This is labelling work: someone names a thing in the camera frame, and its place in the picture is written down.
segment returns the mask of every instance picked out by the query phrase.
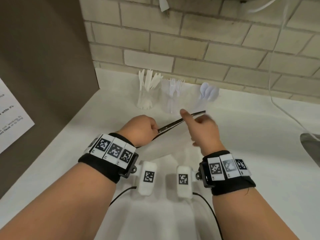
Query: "screw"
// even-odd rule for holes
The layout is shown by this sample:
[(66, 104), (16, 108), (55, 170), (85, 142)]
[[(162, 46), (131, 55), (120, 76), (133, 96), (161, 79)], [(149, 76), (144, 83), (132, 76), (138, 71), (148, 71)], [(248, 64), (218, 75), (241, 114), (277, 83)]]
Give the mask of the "screw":
[(136, 166), (133, 166), (132, 170), (131, 170), (131, 173), (135, 173), (137, 171), (137, 167)]
[(197, 173), (195, 174), (195, 178), (196, 178), (197, 180), (202, 180), (201, 174), (200, 174), (199, 172), (197, 172)]

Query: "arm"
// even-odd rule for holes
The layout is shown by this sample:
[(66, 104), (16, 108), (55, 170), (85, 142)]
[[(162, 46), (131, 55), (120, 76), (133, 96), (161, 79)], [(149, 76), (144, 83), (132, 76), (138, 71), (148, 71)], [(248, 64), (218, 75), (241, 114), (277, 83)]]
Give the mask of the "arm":
[[(117, 133), (143, 146), (157, 135), (158, 126), (141, 115)], [(0, 230), (0, 240), (94, 239), (115, 190), (114, 182), (80, 162), (8, 222)]]
[[(203, 156), (226, 150), (214, 120), (207, 115), (194, 120), (187, 111), (180, 113)], [(224, 240), (298, 239), (255, 188), (213, 196), (212, 203)]]

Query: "sink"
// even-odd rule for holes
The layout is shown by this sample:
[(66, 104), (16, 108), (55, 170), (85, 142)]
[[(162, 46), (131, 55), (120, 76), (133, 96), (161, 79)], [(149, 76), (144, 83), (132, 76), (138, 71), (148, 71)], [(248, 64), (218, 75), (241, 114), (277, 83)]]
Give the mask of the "sink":
[(320, 141), (314, 139), (309, 133), (301, 134), (300, 141), (309, 156), (320, 167)]

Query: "white cord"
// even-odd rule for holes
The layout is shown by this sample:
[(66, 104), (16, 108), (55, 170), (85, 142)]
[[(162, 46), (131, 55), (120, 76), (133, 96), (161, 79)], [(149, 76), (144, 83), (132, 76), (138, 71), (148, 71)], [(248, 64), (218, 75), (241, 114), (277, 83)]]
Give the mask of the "white cord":
[(271, 84), (270, 84), (270, 81), (271, 81), (271, 68), (272, 68), (272, 57), (273, 57), (273, 54), (275, 52), (275, 49), (276, 49), (276, 46), (278, 44), (278, 40), (279, 40), (279, 37), (281, 35), (281, 32), (284, 28), (284, 25), (286, 23), (286, 16), (287, 16), (287, 13), (288, 13), (288, 8), (289, 8), (289, 5), (290, 5), (290, 0), (287, 0), (286, 2), (286, 5), (284, 7), (284, 10), (283, 10), (283, 16), (282, 16), (282, 23), (281, 23), (281, 28), (279, 30), (279, 33), (278, 33), (278, 36), (277, 36), (277, 39), (276, 39), (276, 42), (275, 42), (275, 45), (274, 45), (274, 48), (272, 50), (272, 53), (271, 53), (271, 56), (270, 56), (270, 61), (269, 61), (269, 79), (268, 79), (268, 89), (269, 89), (269, 95), (270, 95), (270, 98), (271, 98), (271, 102), (274, 104), (274, 106), (276, 106), (278, 109), (280, 109), (282, 112), (284, 112), (287, 116), (289, 116), (290, 118), (292, 118), (295, 122), (297, 122), (306, 132), (308, 132), (315, 140), (317, 141), (320, 141), (320, 139), (318, 139), (314, 134), (312, 134), (308, 129), (306, 129), (295, 117), (293, 117), (291, 114), (289, 114), (287, 111), (285, 111), (284, 109), (282, 109), (278, 104), (276, 104), (274, 101), (273, 101), (273, 97), (271, 95)]
[(248, 10), (248, 13), (254, 13), (254, 12), (259, 12), (263, 9), (265, 9), (266, 7), (270, 6), (272, 3), (274, 3), (276, 0), (271, 0), (268, 3), (264, 4), (262, 7), (259, 7), (257, 9), (250, 9)]

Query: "wristband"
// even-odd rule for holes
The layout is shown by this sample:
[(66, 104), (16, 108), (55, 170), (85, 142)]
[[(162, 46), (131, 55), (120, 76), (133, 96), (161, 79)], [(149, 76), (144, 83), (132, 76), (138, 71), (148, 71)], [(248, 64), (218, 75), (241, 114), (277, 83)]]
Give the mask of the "wristband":
[(211, 153), (203, 158), (199, 171), (203, 184), (214, 196), (255, 187), (250, 171), (241, 159), (233, 159), (229, 151)]
[(138, 159), (136, 148), (125, 137), (117, 134), (100, 134), (96, 137), (78, 162), (96, 169), (114, 183), (120, 177), (128, 178)]

